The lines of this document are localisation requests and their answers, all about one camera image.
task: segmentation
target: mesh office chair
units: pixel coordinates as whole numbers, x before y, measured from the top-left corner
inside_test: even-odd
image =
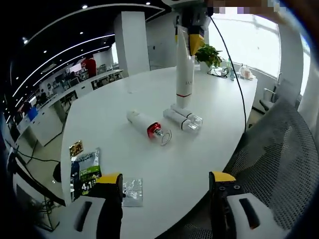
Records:
[[[268,111],[280,98],[285,99],[289,104],[295,106],[299,94],[300,89],[296,89],[291,82],[283,79],[276,86],[276,92],[264,88],[264,98],[259,102],[264,107],[265,111]]]
[[[277,224],[288,230],[318,185],[318,151],[302,116],[278,100],[243,134],[224,172],[269,207]]]

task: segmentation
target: potted plant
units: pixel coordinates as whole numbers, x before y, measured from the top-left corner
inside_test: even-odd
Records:
[[[221,51],[217,51],[215,47],[208,44],[205,44],[203,47],[199,48],[195,54],[195,59],[198,62],[202,62],[200,64],[200,69],[208,73],[212,66],[219,67],[220,63],[222,62],[221,58],[218,56],[220,52]]]

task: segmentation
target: chair armrest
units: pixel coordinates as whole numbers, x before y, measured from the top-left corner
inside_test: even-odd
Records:
[[[273,92],[273,91],[271,91],[271,90],[269,90],[269,89],[267,89],[267,88],[264,88],[264,100],[266,100],[266,101],[271,101],[271,96],[270,96],[270,94],[271,94],[271,95],[275,95],[276,93]]]

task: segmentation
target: window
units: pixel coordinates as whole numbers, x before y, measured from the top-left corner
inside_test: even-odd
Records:
[[[280,67],[280,41],[276,23],[252,14],[214,14],[229,54],[236,63],[243,63],[277,77]],[[211,22],[208,28],[209,44],[221,50],[220,56],[228,60],[224,44]]]
[[[302,35],[300,35],[300,38],[301,38],[301,43],[303,45],[303,50],[304,50],[304,73],[303,73],[303,81],[301,83],[301,89],[300,89],[300,94],[303,96],[306,89],[308,77],[309,77],[310,48]]]
[[[111,50],[112,50],[112,56],[113,56],[113,63],[118,64],[119,59],[118,59],[118,52],[116,50],[116,43],[115,42],[113,43]]]

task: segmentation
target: white cylindrical device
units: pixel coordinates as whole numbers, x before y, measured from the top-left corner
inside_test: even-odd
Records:
[[[163,116],[177,123],[181,130],[192,133],[197,133],[199,130],[197,125],[193,124],[189,119],[171,109],[164,110]]]
[[[160,123],[146,114],[128,111],[126,117],[140,133],[149,139],[160,143],[162,146],[170,141],[171,131],[163,129]]]
[[[194,56],[189,52],[187,28],[177,27],[176,103],[185,108],[190,102],[194,82]]]
[[[203,119],[197,115],[194,115],[190,110],[182,109],[178,107],[177,104],[173,104],[170,106],[173,111],[176,111],[180,115],[188,118],[193,124],[198,125],[199,127],[203,124]]]

